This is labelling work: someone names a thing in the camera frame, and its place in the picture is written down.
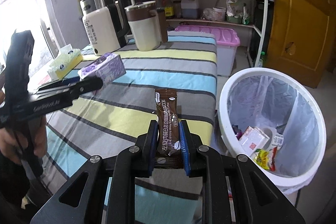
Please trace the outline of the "left hand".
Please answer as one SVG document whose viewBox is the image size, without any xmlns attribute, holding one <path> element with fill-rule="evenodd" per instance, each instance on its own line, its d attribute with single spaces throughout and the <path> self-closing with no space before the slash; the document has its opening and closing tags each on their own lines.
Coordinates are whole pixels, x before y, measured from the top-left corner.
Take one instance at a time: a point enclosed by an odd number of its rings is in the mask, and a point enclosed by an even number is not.
<svg viewBox="0 0 336 224">
<path fill-rule="evenodd" d="M 41 118 L 41 124 L 35 132 L 34 154 L 37 157 L 43 157 L 47 152 L 47 120 L 45 116 Z M 21 165 L 21 160 L 17 154 L 17 149 L 22 146 L 23 149 L 28 147 L 28 140 L 21 132 L 13 132 L 5 128 L 1 129 L 1 153 L 15 164 Z"/>
</svg>

